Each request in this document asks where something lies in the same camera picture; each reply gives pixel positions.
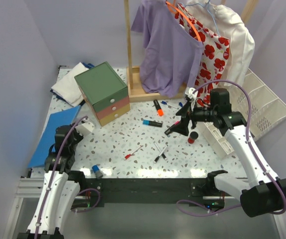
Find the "three-drawer desk organizer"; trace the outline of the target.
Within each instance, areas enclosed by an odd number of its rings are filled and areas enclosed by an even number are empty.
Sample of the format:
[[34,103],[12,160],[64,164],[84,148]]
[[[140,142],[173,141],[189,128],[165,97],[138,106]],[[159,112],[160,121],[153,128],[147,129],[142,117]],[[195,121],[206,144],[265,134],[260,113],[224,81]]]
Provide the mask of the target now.
[[128,87],[108,62],[80,73],[74,79],[101,126],[130,111]]

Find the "blue document folder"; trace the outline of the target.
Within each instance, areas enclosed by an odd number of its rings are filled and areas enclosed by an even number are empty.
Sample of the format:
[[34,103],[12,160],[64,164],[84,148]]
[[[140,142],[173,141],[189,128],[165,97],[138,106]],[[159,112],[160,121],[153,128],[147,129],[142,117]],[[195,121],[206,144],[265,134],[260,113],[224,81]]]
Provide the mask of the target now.
[[71,124],[80,109],[80,106],[76,106],[50,115],[38,146],[28,164],[28,168],[44,166],[49,148],[55,143],[56,129],[60,126]]

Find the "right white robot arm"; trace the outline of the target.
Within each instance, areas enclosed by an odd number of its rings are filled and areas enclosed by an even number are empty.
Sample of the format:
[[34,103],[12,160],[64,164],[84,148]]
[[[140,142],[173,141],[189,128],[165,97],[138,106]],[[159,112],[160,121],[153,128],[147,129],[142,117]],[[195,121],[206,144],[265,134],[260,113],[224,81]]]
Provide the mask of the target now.
[[208,173],[205,184],[200,187],[212,196],[221,191],[239,200],[249,217],[263,214],[280,215],[286,211],[286,178],[281,179],[272,170],[255,144],[249,130],[250,119],[240,112],[232,111],[229,92],[217,88],[210,92],[210,105],[198,107],[198,91],[189,88],[185,94],[187,102],[176,113],[181,119],[165,131],[189,136],[189,124],[195,128],[198,122],[211,122],[230,143],[243,166],[248,182],[231,177],[227,171]]

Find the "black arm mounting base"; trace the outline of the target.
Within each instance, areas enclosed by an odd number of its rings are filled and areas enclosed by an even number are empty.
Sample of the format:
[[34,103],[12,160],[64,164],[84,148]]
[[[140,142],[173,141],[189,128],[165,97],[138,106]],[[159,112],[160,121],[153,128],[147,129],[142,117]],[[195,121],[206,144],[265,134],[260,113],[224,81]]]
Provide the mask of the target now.
[[81,190],[100,192],[98,207],[114,204],[175,204],[191,200],[217,211],[224,208],[228,194],[207,189],[204,178],[103,178],[85,179]]

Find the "red black stamp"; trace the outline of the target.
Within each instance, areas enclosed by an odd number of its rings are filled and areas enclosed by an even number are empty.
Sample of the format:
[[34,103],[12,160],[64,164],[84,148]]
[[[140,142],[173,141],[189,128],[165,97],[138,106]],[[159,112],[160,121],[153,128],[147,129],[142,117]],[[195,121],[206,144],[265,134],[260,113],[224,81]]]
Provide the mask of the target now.
[[199,134],[195,131],[191,132],[188,138],[188,143],[193,144],[199,137]]

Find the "orange highlighter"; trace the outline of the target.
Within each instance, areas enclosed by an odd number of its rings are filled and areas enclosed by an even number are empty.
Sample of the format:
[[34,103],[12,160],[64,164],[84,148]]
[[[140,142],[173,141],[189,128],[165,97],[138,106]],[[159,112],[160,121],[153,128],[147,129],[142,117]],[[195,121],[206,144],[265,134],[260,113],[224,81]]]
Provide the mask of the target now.
[[153,103],[154,103],[154,106],[155,106],[155,108],[156,108],[156,111],[157,111],[158,115],[159,115],[159,116],[163,116],[164,113],[163,113],[163,110],[162,110],[162,108],[161,108],[161,106],[160,106],[158,100],[154,100]]

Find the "blue highlighter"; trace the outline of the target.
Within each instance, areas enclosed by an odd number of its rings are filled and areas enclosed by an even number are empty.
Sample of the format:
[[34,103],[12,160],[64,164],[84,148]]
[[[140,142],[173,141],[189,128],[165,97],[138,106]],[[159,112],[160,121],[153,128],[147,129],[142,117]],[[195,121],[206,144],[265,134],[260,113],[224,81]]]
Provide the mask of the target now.
[[155,127],[162,127],[162,123],[160,122],[156,122],[156,121],[152,121],[152,120],[143,120],[143,124],[144,125],[150,125],[150,126],[155,126]]

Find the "black cap marker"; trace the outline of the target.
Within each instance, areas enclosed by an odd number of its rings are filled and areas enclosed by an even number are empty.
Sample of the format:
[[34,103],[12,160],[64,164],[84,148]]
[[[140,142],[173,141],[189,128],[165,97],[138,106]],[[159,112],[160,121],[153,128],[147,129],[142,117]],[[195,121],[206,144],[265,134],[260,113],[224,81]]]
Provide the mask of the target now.
[[[159,145],[155,141],[153,143],[156,146],[156,148],[158,149],[158,151],[161,152],[161,148],[159,147]],[[167,157],[165,156],[164,153],[161,156],[164,160],[167,160]]]
[[159,155],[155,158],[155,160],[153,161],[154,163],[157,163],[159,158],[165,153],[165,151],[167,150],[168,146],[164,147],[161,152],[159,153]]

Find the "black cap marker lower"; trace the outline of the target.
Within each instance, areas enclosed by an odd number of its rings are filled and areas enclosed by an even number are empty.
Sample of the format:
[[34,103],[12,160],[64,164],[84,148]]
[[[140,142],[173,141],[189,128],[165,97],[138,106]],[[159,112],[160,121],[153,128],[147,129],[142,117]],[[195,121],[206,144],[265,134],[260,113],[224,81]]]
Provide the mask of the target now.
[[164,147],[161,152],[159,153],[159,155],[155,158],[155,160],[153,161],[154,163],[157,163],[159,158],[165,153],[165,151],[167,150],[168,146]]

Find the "red cap marker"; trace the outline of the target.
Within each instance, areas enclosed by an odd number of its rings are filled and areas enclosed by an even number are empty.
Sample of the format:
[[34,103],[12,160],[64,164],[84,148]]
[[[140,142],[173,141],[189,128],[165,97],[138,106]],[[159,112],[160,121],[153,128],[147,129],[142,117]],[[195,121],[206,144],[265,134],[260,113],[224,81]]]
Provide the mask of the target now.
[[137,147],[135,150],[133,150],[131,153],[127,154],[125,156],[125,160],[129,159],[132,155],[134,155],[137,151],[139,151],[142,148],[142,145],[140,145],[139,147]]

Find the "red floral dress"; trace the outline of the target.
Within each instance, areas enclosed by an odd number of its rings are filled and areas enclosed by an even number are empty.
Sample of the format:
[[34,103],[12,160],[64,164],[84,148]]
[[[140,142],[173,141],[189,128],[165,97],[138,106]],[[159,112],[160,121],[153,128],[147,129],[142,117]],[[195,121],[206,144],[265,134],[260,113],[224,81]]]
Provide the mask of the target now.
[[[197,88],[206,82],[219,80],[227,66],[230,40],[226,37],[218,36],[217,33],[207,28],[202,22],[192,16],[183,4],[178,3],[177,7],[194,24],[204,45],[195,87]],[[179,24],[184,27],[185,31],[194,38],[195,33],[185,18],[179,14],[176,14],[175,18],[179,20]]]

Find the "white file rack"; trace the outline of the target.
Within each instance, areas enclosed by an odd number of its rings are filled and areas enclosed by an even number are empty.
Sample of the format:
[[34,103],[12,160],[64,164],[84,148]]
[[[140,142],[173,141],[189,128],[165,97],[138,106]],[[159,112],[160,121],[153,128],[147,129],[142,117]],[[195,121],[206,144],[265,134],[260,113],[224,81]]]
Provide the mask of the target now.
[[[234,85],[227,87],[220,83],[218,87],[229,91],[232,110],[242,113],[247,119],[248,101],[245,94]],[[251,69],[245,74],[243,88],[251,100],[250,132],[254,141],[257,141],[286,119],[286,104]],[[218,157],[224,158],[234,152],[212,123],[200,122],[197,129]]]

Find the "blue grey stamp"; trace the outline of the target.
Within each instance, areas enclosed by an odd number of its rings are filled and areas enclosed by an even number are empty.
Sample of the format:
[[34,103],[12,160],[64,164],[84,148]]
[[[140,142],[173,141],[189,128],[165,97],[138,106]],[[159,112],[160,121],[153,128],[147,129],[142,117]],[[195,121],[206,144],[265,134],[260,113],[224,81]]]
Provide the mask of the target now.
[[104,175],[103,175],[102,171],[99,169],[98,165],[92,166],[92,170],[93,170],[95,177],[97,179],[103,178]]

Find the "cream white shirt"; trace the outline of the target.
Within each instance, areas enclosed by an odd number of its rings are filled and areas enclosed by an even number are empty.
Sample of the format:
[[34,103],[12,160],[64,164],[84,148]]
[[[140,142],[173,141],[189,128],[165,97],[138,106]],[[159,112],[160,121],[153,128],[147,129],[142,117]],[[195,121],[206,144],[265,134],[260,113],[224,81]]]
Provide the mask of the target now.
[[[214,22],[206,11],[206,0],[190,0],[186,4],[188,12],[202,22],[207,28],[216,32]],[[255,50],[255,41],[241,17],[231,8],[211,4],[220,36],[230,39],[229,59],[227,69],[222,78],[243,85],[245,74]]]

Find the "orange clothes hanger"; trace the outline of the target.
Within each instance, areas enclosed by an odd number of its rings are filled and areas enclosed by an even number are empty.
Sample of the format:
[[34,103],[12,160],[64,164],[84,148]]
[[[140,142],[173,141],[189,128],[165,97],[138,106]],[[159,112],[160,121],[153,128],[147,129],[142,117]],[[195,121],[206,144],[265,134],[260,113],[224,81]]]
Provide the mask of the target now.
[[201,37],[197,31],[197,29],[195,28],[194,24],[189,20],[189,18],[179,9],[176,7],[175,3],[176,1],[174,0],[173,3],[170,3],[169,1],[165,1],[168,9],[170,12],[172,12],[174,15],[179,14],[182,15],[183,18],[185,18],[185,20],[188,22],[189,26],[193,29],[194,33],[195,33],[195,39],[197,39],[199,42],[201,42]]

